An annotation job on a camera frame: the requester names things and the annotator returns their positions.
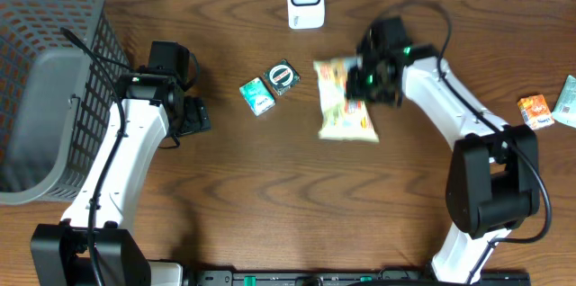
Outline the yellow red snack bag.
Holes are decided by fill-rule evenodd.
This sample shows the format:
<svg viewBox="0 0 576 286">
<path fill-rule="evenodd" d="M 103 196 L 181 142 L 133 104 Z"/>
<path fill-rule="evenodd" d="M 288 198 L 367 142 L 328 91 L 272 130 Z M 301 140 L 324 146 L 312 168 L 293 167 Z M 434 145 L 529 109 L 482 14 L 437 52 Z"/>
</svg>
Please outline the yellow red snack bag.
<svg viewBox="0 0 576 286">
<path fill-rule="evenodd" d="M 361 140 L 378 143 L 379 137 L 364 101 L 346 98 L 348 72 L 362 65 L 360 57 L 332 58 L 313 62 L 318 76 L 319 101 L 323 116 L 320 139 Z"/>
</svg>

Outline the dark green round packet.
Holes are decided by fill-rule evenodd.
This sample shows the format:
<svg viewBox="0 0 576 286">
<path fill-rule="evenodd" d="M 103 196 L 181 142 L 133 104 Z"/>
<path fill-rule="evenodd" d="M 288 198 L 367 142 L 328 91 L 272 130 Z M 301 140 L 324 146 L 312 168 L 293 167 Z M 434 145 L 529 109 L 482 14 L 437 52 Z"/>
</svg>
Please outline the dark green round packet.
<svg viewBox="0 0 576 286">
<path fill-rule="evenodd" d="M 286 59 L 282 59 L 278 64 L 266 70 L 264 78 L 279 96 L 301 81 L 301 76 Z"/>
</svg>

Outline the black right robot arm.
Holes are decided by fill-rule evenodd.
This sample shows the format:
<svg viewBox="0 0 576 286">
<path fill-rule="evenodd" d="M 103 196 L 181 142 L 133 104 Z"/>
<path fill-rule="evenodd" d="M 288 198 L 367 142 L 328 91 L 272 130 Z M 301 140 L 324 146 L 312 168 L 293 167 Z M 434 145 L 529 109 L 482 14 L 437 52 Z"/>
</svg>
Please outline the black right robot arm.
<svg viewBox="0 0 576 286">
<path fill-rule="evenodd" d="M 346 95 L 367 102 L 406 98 L 432 121 L 452 150 L 445 204 L 452 226 L 430 266 L 439 282 L 476 283 L 501 243 L 547 201 L 535 133 L 486 109 L 437 49 L 402 43 L 359 48 Z"/>
</svg>

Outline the light teal snack packet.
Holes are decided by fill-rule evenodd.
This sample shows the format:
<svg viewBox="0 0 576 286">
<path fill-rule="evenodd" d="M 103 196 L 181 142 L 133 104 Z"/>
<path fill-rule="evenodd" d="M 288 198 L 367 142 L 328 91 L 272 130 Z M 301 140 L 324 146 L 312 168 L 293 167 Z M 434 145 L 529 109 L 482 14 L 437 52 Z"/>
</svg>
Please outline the light teal snack packet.
<svg viewBox="0 0 576 286">
<path fill-rule="evenodd" d="M 576 110 L 576 79 L 568 75 L 552 111 L 553 118 L 561 124 L 574 128 Z"/>
</svg>

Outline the teal white tissue packet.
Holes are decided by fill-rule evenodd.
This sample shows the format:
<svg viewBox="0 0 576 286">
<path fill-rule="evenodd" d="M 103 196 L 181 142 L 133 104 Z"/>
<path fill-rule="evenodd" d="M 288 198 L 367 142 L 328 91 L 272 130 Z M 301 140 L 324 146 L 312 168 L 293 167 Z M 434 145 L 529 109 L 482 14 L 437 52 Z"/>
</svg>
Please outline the teal white tissue packet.
<svg viewBox="0 0 576 286">
<path fill-rule="evenodd" d="M 239 88 L 251 111 L 259 116 L 275 106 L 275 99 L 270 94 L 260 77 L 256 77 Z"/>
</svg>

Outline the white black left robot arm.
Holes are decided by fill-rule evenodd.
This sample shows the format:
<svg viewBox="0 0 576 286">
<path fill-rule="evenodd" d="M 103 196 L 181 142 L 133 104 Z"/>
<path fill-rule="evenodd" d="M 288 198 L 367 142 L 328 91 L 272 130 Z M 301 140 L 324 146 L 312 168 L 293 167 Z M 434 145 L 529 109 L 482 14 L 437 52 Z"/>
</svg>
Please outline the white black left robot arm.
<svg viewBox="0 0 576 286">
<path fill-rule="evenodd" d="M 42 285 L 186 285 L 185 267 L 149 260 L 132 236 L 143 184 L 161 141 L 209 128 L 200 99 L 179 76 L 131 73 L 81 192 L 57 225 L 40 224 L 31 255 Z"/>
</svg>

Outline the orange snack packet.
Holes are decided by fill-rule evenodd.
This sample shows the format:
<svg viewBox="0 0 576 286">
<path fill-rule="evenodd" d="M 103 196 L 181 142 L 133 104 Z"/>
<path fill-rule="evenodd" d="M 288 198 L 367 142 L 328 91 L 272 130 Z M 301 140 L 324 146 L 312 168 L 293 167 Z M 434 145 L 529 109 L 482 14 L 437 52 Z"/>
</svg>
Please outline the orange snack packet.
<svg viewBox="0 0 576 286">
<path fill-rule="evenodd" d="M 542 94 L 520 98 L 517 106 L 525 124 L 532 130 L 540 130 L 554 124 L 553 115 Z"/>
</svg>

